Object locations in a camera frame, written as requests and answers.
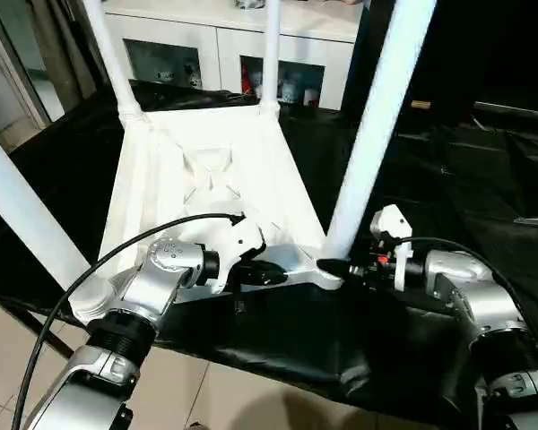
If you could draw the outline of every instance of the tiled floor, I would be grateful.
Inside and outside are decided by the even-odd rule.
[[[70,347],[85,332],[56,322]],[[12,424],[16,393],[35,337],[0,309],[0,430]],[[25,412],[38,402],[64,366],[46,348],[39,359]],[[223,365],[154,348],[129,403],[133,430],[183,430],[198,421],[212,430],[428,430]]]
[[[0,146],[7,154],[24,144],[39,132],[31,120],[23,116],[0,131]]]

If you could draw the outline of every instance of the wire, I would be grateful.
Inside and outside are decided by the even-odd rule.
[[[477,260],[480,260],[484,265],[486,265],[490,271],[493,273],[494,276],[500,281],[500,284],[504,289],[509,293],[509,295],[512,297],[512,300],[514,300],[514,304],[516,306],[516,309],[518,309],[518,312],[522,315],[522,317],[525,319],[526,325],[530,328],[530,331],[536,336],[538,339],[538,328],[536,327],[535,323],[533,322],[532,318],[530,318],[526,313],[524,312],[524,309],[520,305],[520,301],[518,300],[518,295],[516,293],[516,290],[525,296],[528,296],[535,305],[538,306],[538,297],[524,289],[524,288],[515,288],[512,283],[506,278],[497,268],[495,268],[488,260],[486,260],[482,255],[478,254],[477,252],[470,249],[468,246],[459,244],[453,240],[448,239],[441,239],[440,237],[430,237],[430,236],[417,236],[417,237],[403,237],[399,239],[392,239],[390,241],[392,244],[400,245],[405,242],[431,242],[435,244],[442,244],[449,247],[457,248],[461,251],[466,252],[467,254],[471,255],[472,257],[476,258]]]
[[[476,119],[476,116],[474,116],[474,114],[471,113],[470,116],[472,117],[474,123],[475,123],[476,125],[478,125],[478,128],[480,128],[481,130],[483,130],[483,131],[485,131],[485,132],[489,132],[489,131],[490,131],[488,128],[486,128],[484,125],[482,125],[482,124],[478,121],[478,119]]]
[[[42,349],[42,346],[44,344],[44,340],[46,339],[46,335],[48,334],[48,331],[50,329],[50,326],[52,325],[52,322],[56,319],[56,315],[61,309],[62,305],[65,303],[65,301],[75,292],[78,287],[80,287],[85,280],[90,277],[97,269],[99,269],[101,266],[103,266],[106,262],[108,262],[111,258],[116,256],[117,254],[121,253],[124,249],[126,249],[128,246],[131,246],[140,240],[145,239],[146,237],[152,236],[156,233],[159,233],[167,228],[178,226],[179,224],[184,224],[186,222],[190,221],[196,221],[198,219],[229,219],[232,224],[237,224],[245,217],[242,215],[230,215],[228,213],[205,213],[200,215],[192,215],[189,217],[184,217],[181,219],[175,219],[170,222],[166,222],[165,224],[162,224],[155,228],[150,228],[149,230],[145,231],[144,233],[132,237],[128,241],[124,242],[122,245],[117,246],[113,250],[111,250],[109,253],[101,257],[98,261],[96,261],[87,271],[82,273],[78,279],[74,281],[74,283],[70,286],[70,288],[60,297],[60,299],[57,301],[56,305],[48,315],[48,318],[44,322],[44,327],[42,327],[42,331],[40,332],[38,338],[36,339],[36,343],[34,344],[34,349],[32,350],[32,353],[30,354],[30,359],[28,360],[28,364],[26,365],[26,372],[24,373],[24,377],[22,379],[22,385],[20,386],[20,392],[18,393],[18,400],[16,401],[16,410],[14,411],[14,418],[12,422],[12,430],[20,430],[20,426],[22,424],[22,413],[24,411],[24,403],[26,402],[26,396],[28,395],[28,389],[30,388],[30,380],[32,377],[32,374],[34,373],[34,369],[36,368],[36,364],[38,363],[39,358],[39,352]]]

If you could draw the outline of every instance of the white pole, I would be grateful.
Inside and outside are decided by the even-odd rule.
[[[0,216],[63,289],[90,268],[1,147]],[[89,321],[103,315],[113,295],[113,287],[94,275],[72,294],[70,303],[76,317]]]
[[[83,0],[83,6],[90,20],[93,35],[98,42],[98,49],[106,65],[111,86],[116,93],[117,112],[120,119],[123,121],[140,118],[143,112],[117,60],[116,50],[111,43],[108,26],[104,20],[105,13],[101,7],[101,0]]]
[[[396,0],[327,232],[323,254],[328,258],[346,258],[351,250],[436,4]]]
[[[279,81],[279,21],[281,0],[267,0],[267,23],[265,25],[265,56],[263,58],[263,87],[261,111],[279,112],[277,85]]]

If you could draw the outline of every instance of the black fabric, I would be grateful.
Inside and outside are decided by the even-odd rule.
[[[254,102],[150,83],[135,83],[134,92],[146,110]],[[97,94],[12,155],[91,262],[123,137],[115,103],[109,90]],[[302,107],[283,107],[280,122],[326,228],[357,125],[338,113]],[[395,136],[354,258],[367,249],[372,214],[390,203],[399,205],[416,235],[469,245],[538,296],[538,226],[527,220],[538,217],[538,140],[426,125]],[[47,313],[60,295],[0,219],[0,301]],[[522,298],[538,324],[538,309]],[[242,299],[243,314],[235,314],[230,297],[172,307],[156,343],[364,409],[453,429],[473,424],[477,375],[437,300],[420,291],[373,293],[348,285],[335,292],[312,285],[274,288]],[[60,317],[76,323],[68,308]]]

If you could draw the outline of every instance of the silver robotic arm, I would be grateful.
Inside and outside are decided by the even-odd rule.
[[[463,252],[430,251],[412,260],[412,229],[395,205],[379,211],[370,226],[378,243],[367,263],[324,260],[318,266],[341,278],[358,277],[403,290],[405,276],[422,277],[425,292],[452,310],[486,386],[483,430],[538,430],[538,348],[514,299],[490,268]]]
[[[142,266],[126,280],[106,315],[90,322],[90,339],[72,355],[25,428],[127,429],[133,413],[126,402],[163,316],[181,288],[216,280],[220,269],[230,267],[220,267],[218,253],[200,245],[168,238],[151,244]]]

